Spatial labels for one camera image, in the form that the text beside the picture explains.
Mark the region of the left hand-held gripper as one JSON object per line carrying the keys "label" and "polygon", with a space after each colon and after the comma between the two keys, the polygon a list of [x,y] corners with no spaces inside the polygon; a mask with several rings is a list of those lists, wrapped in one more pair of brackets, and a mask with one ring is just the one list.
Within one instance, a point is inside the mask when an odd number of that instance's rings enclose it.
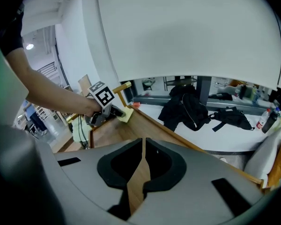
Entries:
{"label": "left hand-held gripper", "polygon": [[113,91],[102,81],[98,81],[88,88],[90,95],[100,105],[100,112],[94,112],[92,117],[85,116],[85,121],[90,126],[100,126],[110,114],[116,117],[125,117],[126,113],[112,104]]}

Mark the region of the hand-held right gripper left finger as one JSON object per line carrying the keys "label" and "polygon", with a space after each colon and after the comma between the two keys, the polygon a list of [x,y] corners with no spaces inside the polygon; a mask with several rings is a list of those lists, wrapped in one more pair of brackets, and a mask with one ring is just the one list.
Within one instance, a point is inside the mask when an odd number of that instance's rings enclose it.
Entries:
{"label": "hand-held right gripper left finger", "polygon": [[142,159],[142,139],[55,154],[66,176],[95,205],[127,221],[127,184]]}

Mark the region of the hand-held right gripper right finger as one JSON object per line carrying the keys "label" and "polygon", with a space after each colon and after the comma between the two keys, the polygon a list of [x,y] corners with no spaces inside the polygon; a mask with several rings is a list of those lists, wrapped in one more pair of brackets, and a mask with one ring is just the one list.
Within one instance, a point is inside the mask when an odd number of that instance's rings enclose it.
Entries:
{"label": "hand-held right gripper right finger", "polygon": [[223,224],[263,196],[256,184],[204,152],[148,138],[146,161],[151,179],[129,218],[134,225]]}

